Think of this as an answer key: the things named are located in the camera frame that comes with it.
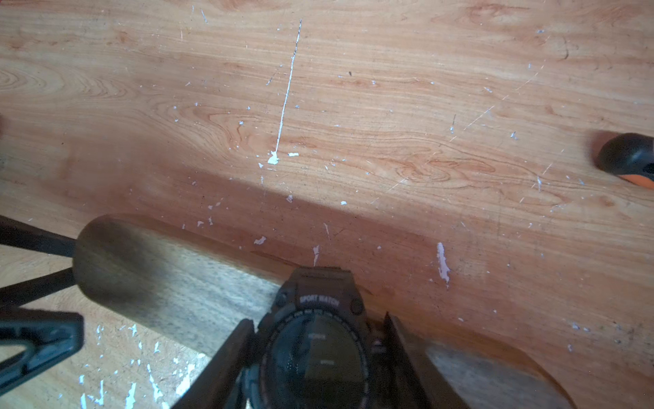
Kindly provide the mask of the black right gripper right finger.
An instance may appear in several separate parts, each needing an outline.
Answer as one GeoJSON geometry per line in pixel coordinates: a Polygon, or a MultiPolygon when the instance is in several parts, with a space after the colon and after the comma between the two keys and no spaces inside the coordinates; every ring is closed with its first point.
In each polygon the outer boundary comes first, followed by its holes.
{"type": "Polygon", "coordinates": [[[392,408],[453,408],[455,392],[427,356],[427,341],[410,332],[400,318],[387,313],[392,408]]]}

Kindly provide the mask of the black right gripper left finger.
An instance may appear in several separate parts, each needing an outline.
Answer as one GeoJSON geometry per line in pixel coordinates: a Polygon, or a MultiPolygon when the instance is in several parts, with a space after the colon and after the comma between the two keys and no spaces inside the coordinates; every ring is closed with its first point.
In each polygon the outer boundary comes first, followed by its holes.
{"type": "Polygon", "coordinates": [[[241,374],[248,364],[250,345],[254,338],[253,320],[241,320],[204,371],[172,408],[245,408],[241,374]]]}

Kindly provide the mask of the dark wooden watch stand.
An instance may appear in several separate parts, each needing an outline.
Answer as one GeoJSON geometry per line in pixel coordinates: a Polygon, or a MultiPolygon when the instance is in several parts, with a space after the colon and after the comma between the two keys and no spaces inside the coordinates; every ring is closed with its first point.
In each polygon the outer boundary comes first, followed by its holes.
{"type": "MultiPolygon", "coordinates": [[[[96,218],[80,233],[73,256],[73,275],[87,298],[211,359],[241,320],[253,320],[256,334],[279,288],[299,268],[310,267],[135,215],[96,218]]],[[[392,408],[384,318],[393,314],[380,303],[365,308],[386,348],[388,401],[381,408],[392,408]]],[[[513,346],[448,324],[421,332],[405,327],[427,341],[427,356],[455,392],[453,408],[574,405],[550,374],[513,346]]]]}

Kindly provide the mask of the black digital sport watch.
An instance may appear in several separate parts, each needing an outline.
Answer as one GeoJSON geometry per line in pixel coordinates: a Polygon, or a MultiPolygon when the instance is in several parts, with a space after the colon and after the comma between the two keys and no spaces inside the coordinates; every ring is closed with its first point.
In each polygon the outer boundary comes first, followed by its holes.
{"type": "Polygon", "coordinates": [[[257,327],[242,390],[253,408],[381,408],[385,353],[352,272],[299,268],[257,327]]]}

